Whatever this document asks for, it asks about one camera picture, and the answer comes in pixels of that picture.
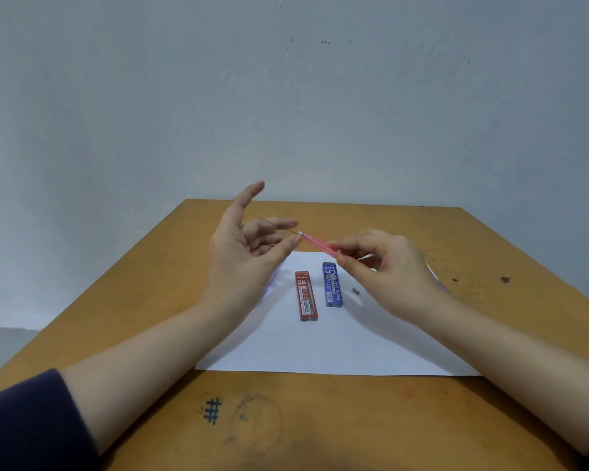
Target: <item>right hand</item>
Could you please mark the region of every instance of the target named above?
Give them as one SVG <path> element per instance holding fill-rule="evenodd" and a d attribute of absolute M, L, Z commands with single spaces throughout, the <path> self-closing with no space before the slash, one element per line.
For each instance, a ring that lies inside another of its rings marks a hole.
<path fill-rule="evenodd" d="M 338 264 L 380 306 L 402 320 L 415 324 L 449 296 L 432 276 L 423 253 L 408 238 L 365 230 L 330 245 L 338 251 Z M 369 253 L 373 256 L 357 260 Z"/>

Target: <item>wooden table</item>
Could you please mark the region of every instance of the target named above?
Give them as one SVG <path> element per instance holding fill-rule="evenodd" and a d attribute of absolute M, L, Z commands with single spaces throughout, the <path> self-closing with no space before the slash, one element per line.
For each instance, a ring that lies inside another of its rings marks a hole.
<path fill-rule="evenodd" d="M 186 200 L 0 370 L 0 389 L 188 308 L 227 201 Z M 414 238 L 452 294 L 589 357 L 589 300 L 459 208 L 254 202 L 320 237 Z M 301 250 L 308 249 L 302 245 Z M 221 403 L 214 425 L 206 402 Z M 192 371 L 119 441 L 113 470 L 559 470 L 573 452 L 482 378 Z"/>

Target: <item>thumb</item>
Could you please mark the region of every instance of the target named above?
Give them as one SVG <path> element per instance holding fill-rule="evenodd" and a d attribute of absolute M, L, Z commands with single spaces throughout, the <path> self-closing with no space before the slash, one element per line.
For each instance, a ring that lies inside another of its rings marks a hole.
<path fill-rule="evenodd" d="M 277 243 L 271 250 L 262 256 L 262 259 L 268 263 L 271 274 L 279 267 L 281 263 L 301 244 L 303 239 L 300 236 L 287 238 Z"/>
<path fill-rule="evenodd" d="M 349 256 L 339 255 L 336 258 L 338 265 L 349 273 L 356 281 L 358 281 L 365 289 L 370 280 L 370 276 L 375 274 L 367 266 L 363 265 L 357 259 Z"/>

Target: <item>forearm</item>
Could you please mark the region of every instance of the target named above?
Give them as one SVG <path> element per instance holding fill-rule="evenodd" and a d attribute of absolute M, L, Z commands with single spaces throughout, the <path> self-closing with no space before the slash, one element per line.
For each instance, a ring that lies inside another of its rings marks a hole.
<path fill-rule="evenodd" d="M 576 450 L 589 451 L 589 360 L 456 300 L 416 324 L 524 405 Z"/>
<path fill-rule="evenodd" d="M 198 304 L 62 371 L 100 453 L 235 329 L 232 317 Z"/>

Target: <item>hash symbol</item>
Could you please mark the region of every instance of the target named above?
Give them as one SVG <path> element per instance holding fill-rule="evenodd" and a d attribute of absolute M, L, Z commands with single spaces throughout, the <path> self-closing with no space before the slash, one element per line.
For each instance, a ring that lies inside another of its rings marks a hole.
<path fill-rule="evenodd" d="M 216 425 L 216 420 L 218 419 L 218 407 L 222 405 L 222 402 L 218 400 L 216 397 L 216 401 L 212 398 L 210 401 L 205 402 L 210 407 L 205 408 L 205 415 L 203 418 L 207 420 L 207 423 L 212 423 L 212 425 Z"/>

